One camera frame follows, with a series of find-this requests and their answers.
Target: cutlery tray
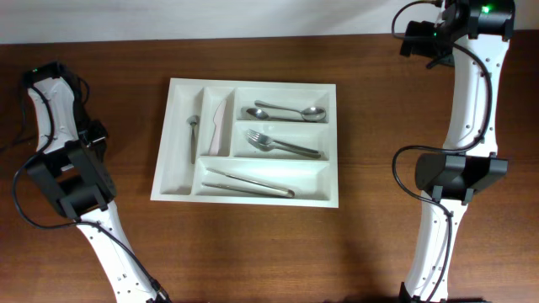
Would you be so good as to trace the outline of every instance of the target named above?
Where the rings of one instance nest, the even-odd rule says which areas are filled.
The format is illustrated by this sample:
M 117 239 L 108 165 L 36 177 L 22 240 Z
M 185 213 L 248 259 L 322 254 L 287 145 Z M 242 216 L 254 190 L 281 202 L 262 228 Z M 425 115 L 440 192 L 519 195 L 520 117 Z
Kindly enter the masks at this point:
M 249 120 L 245 112 L 261 100 L 269 104 L 303 110 L 326 109 L 318 123 Z M 209 153 L 216 130 L 214 116 L 223 101 L 221 144 L 215 156 Z M 301 120 L 300 114 L 262 109 L 271 116 Z M 334 84 L 217 81 L 173 78 L 163 122 L 163 133 L 152 186 L 152 200 L 212 202 L 258 205 L 339 207 L 337 170 L 337 115 Z M 195 127 L 195 164 L 191 163 L 189 117 L 199 116 Z M 318 150 L 312 159 L 274 149 L 260 151 L 248 143 L 246 132 L 255 130 L 274 140 Z M 215 169 L 292 189 L 292 199 L 271 198 L 203 183 L 226 184 L 246 189 L 260 187 L 220 174 Z

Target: brown wooden surface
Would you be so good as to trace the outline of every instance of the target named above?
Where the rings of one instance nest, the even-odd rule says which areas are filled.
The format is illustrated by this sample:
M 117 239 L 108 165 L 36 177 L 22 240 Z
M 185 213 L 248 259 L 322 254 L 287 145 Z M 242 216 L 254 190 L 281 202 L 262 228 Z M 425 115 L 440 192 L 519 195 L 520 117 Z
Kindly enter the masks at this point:
M 468 209 L 451 263 L 451 297 L 539 300 L 538 41 L 539 32 L 512 40 L 496 125 L 510 171 Z M 91 85 L 88 111 L 110 134 L 105 163 L 125 234 L 174 300 L 395 296 L 414 256 L 420 205 L 393 181 L 392 155 L 407 144 L 440 146 L 453 94 L 450 68 L 427 71 L 425 58 L 401 57 L 399 47 L 389 35 L 2 45 L 0 139 L 18 129 L 20 73 L 58 59 Z M 150 201 L 171 77 L 336 83 L 339 208 Z M 30 122 L 35 132 L 32 115 Z M 11 177 L 34 148 L 31 142 L 0 156 L 1 301 L 113 301 L 78 230 L 38 231 L 18 217 Z M 400 162 L 410 186 L 416 157 Z M 27 177 L 19 196 L 37 221 L 61 221 Z

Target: metal spoon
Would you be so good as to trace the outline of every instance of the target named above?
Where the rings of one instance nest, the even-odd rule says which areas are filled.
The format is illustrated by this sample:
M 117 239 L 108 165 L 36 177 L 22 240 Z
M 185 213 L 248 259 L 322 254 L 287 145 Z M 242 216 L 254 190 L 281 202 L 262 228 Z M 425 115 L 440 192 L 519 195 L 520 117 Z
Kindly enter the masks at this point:
M 254 101 L 254 105 L 259 106 L 261 108 L 267 108 L 267 109 L 282 109 L 282 110 L 294 111 L 294 112 L 299 113 L 305 121 L 310 121 L 310 122 L 318 122 L 326 118 L 326 109 L 321 108 L 321 107 L 312 106 L 304 110 L 297 110 L 297 109 L 286 108 L 286 107 L 277 106 L 273 104 L 267 104 L 266 102 L 262 102 L 260 100 Z
M 246 113 L 247 113 L 247 117 L 250 120 L 303 122 L 303 120 L 297 120 L 297 119 L 272 117 L 268 113 L 264 112 L 262 109 L 256 109 L 256 108 L 247 109 Z
M 196 159 L 196 139 L 195 126 L 199 124 L 199 116 L 192 115 L 187 119 L 187 124 L 191 125 L 191 164 L 195 164 Z

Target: white plastic knife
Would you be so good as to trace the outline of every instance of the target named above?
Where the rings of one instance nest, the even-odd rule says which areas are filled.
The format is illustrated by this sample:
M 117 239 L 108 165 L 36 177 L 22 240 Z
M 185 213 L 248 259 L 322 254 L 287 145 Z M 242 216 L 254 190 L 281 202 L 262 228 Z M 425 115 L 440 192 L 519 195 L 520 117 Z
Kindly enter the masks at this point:
M 222 122 L 225 117 L 225 108 L 227 106 L 227 100 L 224 99 L 216 110 L 216 115 L 213 117 L 213 123 L 216 125 L 216 130 L 213 133 L 213 138 L 210 144 L 210 156 L 217 156 L 219 148 L 221 147 L 221 135 L 222 135 Z

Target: fork tines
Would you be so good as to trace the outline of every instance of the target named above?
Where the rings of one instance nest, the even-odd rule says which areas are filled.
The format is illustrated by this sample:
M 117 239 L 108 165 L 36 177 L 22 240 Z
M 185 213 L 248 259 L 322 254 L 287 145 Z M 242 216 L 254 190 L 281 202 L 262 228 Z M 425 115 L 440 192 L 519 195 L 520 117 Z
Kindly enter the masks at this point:
M 260 133 L 254 130 L 247 130 L 247 137 L 257 141 L 258 138 L 260 137 Z

